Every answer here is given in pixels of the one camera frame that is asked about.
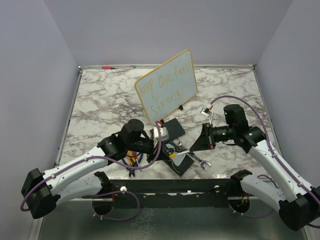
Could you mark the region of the yellow marker cap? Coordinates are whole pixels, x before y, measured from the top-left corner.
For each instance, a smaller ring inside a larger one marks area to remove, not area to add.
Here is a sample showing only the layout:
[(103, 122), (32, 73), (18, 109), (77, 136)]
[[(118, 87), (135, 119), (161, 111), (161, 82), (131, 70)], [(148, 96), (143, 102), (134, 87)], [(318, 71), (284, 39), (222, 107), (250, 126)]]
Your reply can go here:
[(176, 154), (175, 154), (175, 153), (172, 153), (172, 154), (169, 155), (169, 158), (170, 158), (170, 159), (173, 159), (175, 156), (176, 156)]

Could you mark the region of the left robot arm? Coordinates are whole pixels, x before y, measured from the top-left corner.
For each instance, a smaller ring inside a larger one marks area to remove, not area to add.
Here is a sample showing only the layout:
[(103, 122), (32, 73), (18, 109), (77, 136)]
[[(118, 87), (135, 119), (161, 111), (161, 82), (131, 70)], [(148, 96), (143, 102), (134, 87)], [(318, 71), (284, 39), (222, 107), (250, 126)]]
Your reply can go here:
[(136, 166), (121, 161), (129, 151), (150, 155), (156, 161), (162, 142), (168, 137), (167, 128), (158, 121), (149, 137), (144, 124), (138, 119), (131, 119), (119, 132), (102, 139), (80, 157), (45, 171), (38, 168), (29, 171), (21, 189), (23, 200), (20, 210), (39, 219), (65, 201), (113, 195), (111, 181), (99, 170), (112, 163), (135, 170)]

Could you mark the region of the yellow framed whiteboard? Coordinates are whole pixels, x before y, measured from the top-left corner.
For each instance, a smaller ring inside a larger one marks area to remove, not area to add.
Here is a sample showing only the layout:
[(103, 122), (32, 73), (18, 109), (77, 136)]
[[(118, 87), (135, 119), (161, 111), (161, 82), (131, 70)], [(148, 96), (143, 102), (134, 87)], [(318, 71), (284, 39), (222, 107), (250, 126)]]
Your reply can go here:
[(151, 124), (184, 105), (198, 92), (192, 52), (184, 50), (134, 83)]

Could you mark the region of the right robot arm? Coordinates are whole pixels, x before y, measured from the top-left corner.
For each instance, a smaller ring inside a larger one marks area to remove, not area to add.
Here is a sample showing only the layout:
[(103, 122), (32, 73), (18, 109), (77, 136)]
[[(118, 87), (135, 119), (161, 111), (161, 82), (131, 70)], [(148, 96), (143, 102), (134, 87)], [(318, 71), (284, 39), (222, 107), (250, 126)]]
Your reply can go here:
[(259, 198), (278, 212), (283, 223), (298, 231), (320, 216), (320, 189), (301, 177), (256, 126), (249, 126), (244, 109), (238, 104), (224, 107), (225, 126), (202, 125), (191, 152), (212, 150), (218, 142), (233, 140), (254, 158), (277, 183), (273, 187), (247, 170), (232, 175), (229, 189), (240, 196), (244, 192)]

